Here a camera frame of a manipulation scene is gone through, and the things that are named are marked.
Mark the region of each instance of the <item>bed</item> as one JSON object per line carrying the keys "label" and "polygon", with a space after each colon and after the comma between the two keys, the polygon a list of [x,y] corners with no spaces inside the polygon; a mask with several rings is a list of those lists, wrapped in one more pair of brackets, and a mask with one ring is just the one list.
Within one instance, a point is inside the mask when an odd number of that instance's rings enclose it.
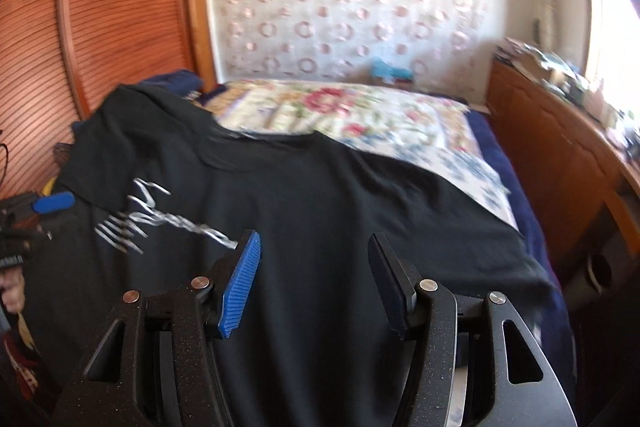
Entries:
{"label": "bed", "polygon": [[[164,76],[147,82],[181,96],[194,88],[186,72],[174,81]],[[485,117],[463,103],[360,84],[276,80],[232,82],[201,96],[196,103],[228,128],[275,134],[303,134],[316,129],[353,148],[434,171],[518,229],[527,252],[558,283],[546,256],[542,230],[513,168]],[[542,348],[572,401],[573,337],[559,285],[536,326]],[[24,381],[22,395],[50,409],[56,389],[48,385],[47,371],[28,352],[22,355],[25,346],[19,345],[20,339],[9,339],[11,342],[14,355],[0,360],[5,380],[11,369],[15,370]]]}

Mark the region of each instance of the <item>window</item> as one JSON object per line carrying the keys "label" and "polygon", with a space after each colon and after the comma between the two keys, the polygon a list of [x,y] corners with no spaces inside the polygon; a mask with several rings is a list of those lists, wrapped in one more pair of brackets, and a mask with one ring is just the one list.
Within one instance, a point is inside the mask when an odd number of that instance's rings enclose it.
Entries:
{"label": "window", "polygon": [[640,18],[631,0],[591,0],[585,77],[604,99],[640,118]]}

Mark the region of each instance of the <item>blue blanket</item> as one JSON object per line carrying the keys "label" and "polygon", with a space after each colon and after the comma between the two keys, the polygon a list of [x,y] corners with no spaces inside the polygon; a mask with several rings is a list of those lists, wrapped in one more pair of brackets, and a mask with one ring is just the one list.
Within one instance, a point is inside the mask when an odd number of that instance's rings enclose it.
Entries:
{"label": "blue blanket", "polygon": [[484,161],[500,175],[502,184],[510,191],[509,203],[518,229],[524,236],[529,254],[538,261],[556,282],[552,305],[543,312],[542,350],[564,389],[570,403],[575,399],[574,336],[569,324],[569,315],[562,299],[556,274],[546,254],[545,236],[540,223],[522,190],[520,181],[504,151],[498,145],[494,133],[482,114],[471,110],[466,114],[469,126],[476,136]]}

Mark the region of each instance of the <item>wooden cabinet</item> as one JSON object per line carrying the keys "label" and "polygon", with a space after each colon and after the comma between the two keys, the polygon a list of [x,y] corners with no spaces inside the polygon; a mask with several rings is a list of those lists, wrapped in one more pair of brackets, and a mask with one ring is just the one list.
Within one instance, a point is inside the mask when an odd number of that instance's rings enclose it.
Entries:
{"label": "wooden cabinet", "polygon": [[547,200],[534,209],[552,256],[568,253],[604,204],[605,175],[593,153],[572,144]]}
{"label": "wooden cabinet", "polygon": [[192,67],[184,8],[184,0],[0,0],[0,128],[11,156],[0,198],[41,190],[58,172],[52,147],[72,141],[69,125],[118,84]]}
{"label": "wooden cabinet", "polygon": [[588,117],[499,62],[492,70],[487,106],[492,129],[557,264],[575,249],[620,186],[620,159]]}

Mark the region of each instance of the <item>blue gripper pad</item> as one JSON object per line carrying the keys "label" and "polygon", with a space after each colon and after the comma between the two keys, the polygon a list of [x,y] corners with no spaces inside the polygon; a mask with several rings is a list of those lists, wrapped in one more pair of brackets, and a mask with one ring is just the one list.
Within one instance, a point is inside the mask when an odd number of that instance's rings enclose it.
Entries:
{"label": "blue gripper pad", "polygon": [[76,203],[76,198],[71,192],[58,192],[44,198],[38,198],[31,204],[31,208],[37,214],[49,214],[71,208],[74,203]]}
{"label": "blue gripper pad", "polygon": [[240,325],[242,311],[260,263],[260,235],[255,230],[245,234],[234,253],[239,253],[239,259],[222,294],[222,311],[218,320],[218,331],[223,339],[228,339]]}

